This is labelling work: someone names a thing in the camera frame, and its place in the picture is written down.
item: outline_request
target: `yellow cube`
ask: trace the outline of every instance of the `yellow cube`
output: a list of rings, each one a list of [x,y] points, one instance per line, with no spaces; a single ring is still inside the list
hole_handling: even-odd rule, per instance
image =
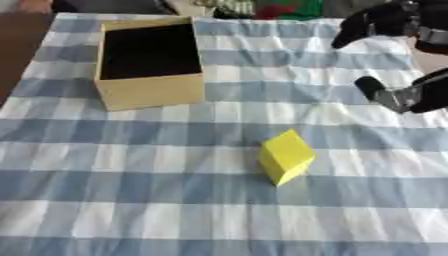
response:
[[[276,186],[303,174],[316,155],[308,145],[290,129],[265,141],[258,160]]]

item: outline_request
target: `open box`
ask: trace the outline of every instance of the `open box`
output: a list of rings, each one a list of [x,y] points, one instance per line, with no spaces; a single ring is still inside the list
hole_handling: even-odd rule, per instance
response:
[[[191,18],[103,23],[95,84],[109,111],[203,101]]]

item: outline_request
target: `cardboard box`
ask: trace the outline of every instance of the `cardboard box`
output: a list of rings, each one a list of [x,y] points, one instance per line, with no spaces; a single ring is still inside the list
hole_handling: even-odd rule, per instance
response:
[[[191,18],[103,23],[95,84],[109,111],[203,101]]]
[[[305,173],[316,155],[297,133],[290,129],[263,143],[259,161],[276,186]]]

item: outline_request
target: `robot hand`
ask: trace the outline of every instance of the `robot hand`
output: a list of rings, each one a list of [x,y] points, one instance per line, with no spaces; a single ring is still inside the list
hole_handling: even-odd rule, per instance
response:
[[[353,14],[341,23],[332,46],[342,48],[375,35],[416,37],[423,52],[448,54],[448,1],[395,0]],[[423,113],[448,107],[448,69],[420,79],[408,88],[388,91],[373,77],[355,82],[364,95],[398,113]]]

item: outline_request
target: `table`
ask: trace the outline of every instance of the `table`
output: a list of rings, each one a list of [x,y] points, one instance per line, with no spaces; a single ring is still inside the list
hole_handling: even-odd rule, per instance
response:
[[[338,20],[196,19],[207,101],[106,112],[99,20],[58,15],[0,111],[7,255],[444,255],[446,112],[398,116],[353,80],[421,72],[401,39],[333,51]],[[259,143],[295,129],[316,151],[275,188]]]
[[[44,14],[0,14],[0,106],[20,80],[52,20]]]

